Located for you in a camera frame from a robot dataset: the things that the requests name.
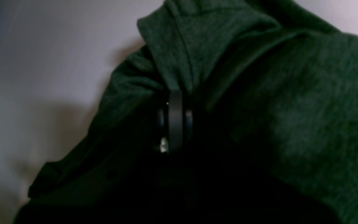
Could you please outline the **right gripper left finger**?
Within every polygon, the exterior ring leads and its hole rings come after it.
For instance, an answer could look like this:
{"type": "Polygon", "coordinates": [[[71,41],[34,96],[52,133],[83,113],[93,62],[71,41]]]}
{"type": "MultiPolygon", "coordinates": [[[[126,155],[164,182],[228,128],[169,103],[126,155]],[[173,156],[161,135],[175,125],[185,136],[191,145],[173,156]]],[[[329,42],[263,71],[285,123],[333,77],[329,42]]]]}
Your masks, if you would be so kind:
{"type": "Polygon", "coordinates": [[[173,155],[183,147],[183,96],[179,90],[167,93],[157,112],[158,151],[173,155]]]}

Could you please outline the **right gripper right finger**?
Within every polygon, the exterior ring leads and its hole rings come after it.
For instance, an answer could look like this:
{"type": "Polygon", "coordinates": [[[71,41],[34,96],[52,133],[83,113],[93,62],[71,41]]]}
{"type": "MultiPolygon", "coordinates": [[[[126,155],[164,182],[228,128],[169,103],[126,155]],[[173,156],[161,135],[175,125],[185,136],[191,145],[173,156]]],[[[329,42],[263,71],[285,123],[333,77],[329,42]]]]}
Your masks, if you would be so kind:
{"type": "Polygon", "coordinates": [[[183,146],[188,146],[193,140],[193,110],[183,108],[183,146]]]}

